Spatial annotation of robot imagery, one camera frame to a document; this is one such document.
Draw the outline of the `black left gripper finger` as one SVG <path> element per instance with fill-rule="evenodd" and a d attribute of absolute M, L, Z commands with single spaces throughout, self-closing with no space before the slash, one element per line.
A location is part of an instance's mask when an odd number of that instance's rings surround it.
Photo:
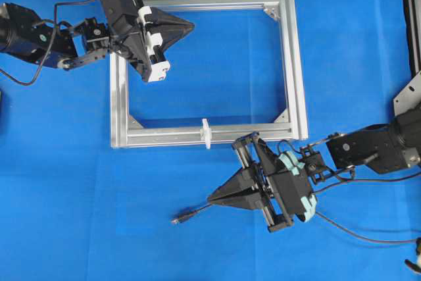
<path fill-rule="evenodd" d="M 151 12 L 144 14 L 144 20 L 153 26 L 177 26 L 180 28 L 192 28 L 193 24 L 187 20 L 169 14 L 155 7 L 150 7 Z"/>
<path fill-rule="evenodd" d="M 149 29 L 151 34 L 159 33 L 162 36 L 161 50 L 166 51 L 170 46 L 174 45 L 177 41 L 183 39 L 190 34 L 195 28 L 194 24 L 180 25 L 169 24 L 152 26 Z"/>

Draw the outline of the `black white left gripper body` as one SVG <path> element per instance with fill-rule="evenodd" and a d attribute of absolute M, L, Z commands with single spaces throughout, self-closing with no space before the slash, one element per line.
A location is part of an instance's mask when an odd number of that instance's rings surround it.
<path fill-rule="evenodd" d="M 166 78 L 170 63 L 157 52 L 161 35 L 146 31 L 146 16 L 152 8 L 143 0 L 101 0 L 111 34 L 111 50 L 125 58 L 141 75 L 144 82 Z"/>

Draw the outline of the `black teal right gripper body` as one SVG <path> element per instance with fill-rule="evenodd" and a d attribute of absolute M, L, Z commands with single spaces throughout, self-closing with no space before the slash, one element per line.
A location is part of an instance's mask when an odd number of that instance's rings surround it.
<path fill-rule="evenodd" d="M 259 192 L 268 199 L 268 206 L 261 210 L 269 232 L 276 232 L 294 225 L 294 218 L 308 222 L 316 212 L 317 198 L 309 182 L 305 164 L 292 151 L 274 153 L 253 132 L 235 140 L 232 148 L 241 168 L 255 166 L 257 183 L 250 189 L 233 195 Z"/>

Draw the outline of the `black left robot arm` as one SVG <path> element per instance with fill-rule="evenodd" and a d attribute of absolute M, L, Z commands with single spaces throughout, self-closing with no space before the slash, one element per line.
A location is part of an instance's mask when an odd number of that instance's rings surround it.
<path fill-rule="evenodd" d="M 166 78 L 165 51 L 194 30 L 194 23 L 146 5 L 143 0 L 100 1 L 107 21 L 72 25 L 40 18 L 14 3 L 1 5 L 1 52 L 26 63 L 71 70 L 117 54 L 144 82 Z"/>

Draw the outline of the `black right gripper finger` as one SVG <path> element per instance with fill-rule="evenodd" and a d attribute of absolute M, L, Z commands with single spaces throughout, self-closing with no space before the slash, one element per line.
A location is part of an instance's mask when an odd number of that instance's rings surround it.
<path fill-rule="evenodd" d="M 211 205 L 234 207 L 239 209 L 255 210 L 268 206 L 268 199 L 259 192 L 241 195 L 229 195 L 220 198 L 208 197 L 207 202 Z"/>
<path fill-rule="evenodd" d="M 223 185 L 215 190 L 216 197 L 226 197 L 252 188 L 257 183 L 255 166 L 239 169 Z"/>

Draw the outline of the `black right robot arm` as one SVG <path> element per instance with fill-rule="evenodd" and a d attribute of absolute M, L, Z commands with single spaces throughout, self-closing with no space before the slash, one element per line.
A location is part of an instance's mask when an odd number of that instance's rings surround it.
<path fill-rule="evenodd" d="M 242 167 L 208 196 L 209 205 L 261 210 L 268 230 L 293 226 L 297 217 L 309 221 L 316 212 L 313 185 L 342 172 L 355 174 L 365 165 L 386 174 L 420 164 L 420 75 L 393 100 L 395 117 L 388 124 L 367 126 L 348 134 L 335 133 L 323 139 L 336 169 L 329 168 L 314 144 L 275 154 L 253 132 L 232 145 Z"/>

